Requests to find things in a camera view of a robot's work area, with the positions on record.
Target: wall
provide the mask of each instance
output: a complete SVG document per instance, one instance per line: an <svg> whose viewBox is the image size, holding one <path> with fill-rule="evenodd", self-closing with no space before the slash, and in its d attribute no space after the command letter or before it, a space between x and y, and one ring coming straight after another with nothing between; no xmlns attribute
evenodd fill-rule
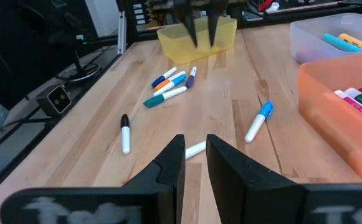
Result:
<svg viewBox="0 0 362 224"><path fill-rule="evenodd" d="M118 29L118 8L115 0L85 0L99 37Z"/></svg>

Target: clear plastic bin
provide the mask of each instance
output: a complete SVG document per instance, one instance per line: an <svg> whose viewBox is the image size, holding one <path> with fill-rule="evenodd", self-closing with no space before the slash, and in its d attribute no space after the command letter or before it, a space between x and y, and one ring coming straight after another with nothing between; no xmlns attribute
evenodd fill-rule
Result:
<svg viewBox="0 0 362 224"><path fill-rule="evenodd" d="M345 13L293 22L290 25L292 57L299 63L342 57L354 52L338 50L321 40L323 34L346 33L362 40L362 15Z"/></svg>
<svg viewBox="0 0 362 224"><path fill-rule="evenodd" d="M214 45L210 46L207 17L194 20L198 47L195 48L183 24L176 24L157 30L164 54L176 64L189 63L220 51L233 48L237 21L220 16L217 24Z"/></svg>
<svg viewBox="0 0 362 224"><path fill-rule="evenodd" d="M298 108L362 177L362 113L334 94L350 87L362 87L362 53L305 63L298 74Z"/></svg>

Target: blue marker cap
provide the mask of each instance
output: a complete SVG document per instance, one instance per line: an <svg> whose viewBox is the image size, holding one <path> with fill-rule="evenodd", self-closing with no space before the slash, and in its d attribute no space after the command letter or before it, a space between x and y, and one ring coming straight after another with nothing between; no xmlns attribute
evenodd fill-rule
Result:
<svg viewBox="0 0 362 224"><path fill-rule="evenodd" d="M174 80L173 80L173 83L175 84L175 85L178 85L178 84L180 84L181 82L183 82L183 80L185 80L185 78L186 78L186 75L184 74L184 75L180 75L178 78L175 78Z"/></svg>
<svg viewBox="0 0 362 224"><path fill-rule="evenodd" d="M265 116L266 119L270 117L270 115L274 112L274 105L271 101L266 102L262 107L258 114Z"/></svg>
<svg viewBox="0 0 362 224"><path fill-rule="evenodd" d="M164 77L163 75L158 77L152 84L151 86L154 88L156 87L156 85L159 85L162 81L166 80L166 77Z"/></svg>

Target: pink marker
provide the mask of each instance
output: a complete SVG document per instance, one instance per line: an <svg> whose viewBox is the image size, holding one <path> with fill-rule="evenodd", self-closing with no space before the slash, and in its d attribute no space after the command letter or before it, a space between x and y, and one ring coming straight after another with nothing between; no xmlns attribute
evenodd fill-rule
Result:
<svg viewBox="0 0 362 224"><path fill-rule="evenodd" d="M355 107L362 113L362 104L360 104L356 100L352 99L351 97L349 97L347 94L345 94L341 90L336 90L335 94L338 95L341 99L345 100L347 103L351 104L353 107Z"/></svg>

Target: orange plastic bin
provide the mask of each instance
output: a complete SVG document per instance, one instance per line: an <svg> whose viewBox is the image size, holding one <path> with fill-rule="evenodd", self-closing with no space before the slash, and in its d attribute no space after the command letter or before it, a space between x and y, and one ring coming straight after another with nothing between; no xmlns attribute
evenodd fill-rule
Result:
<svg viewBox="0 0 362 224"><path fill-rule="evenodd" d="M362 177L362 114L333 93L350 87L362 87L362 53L300 66L301 115Z"/></svg>

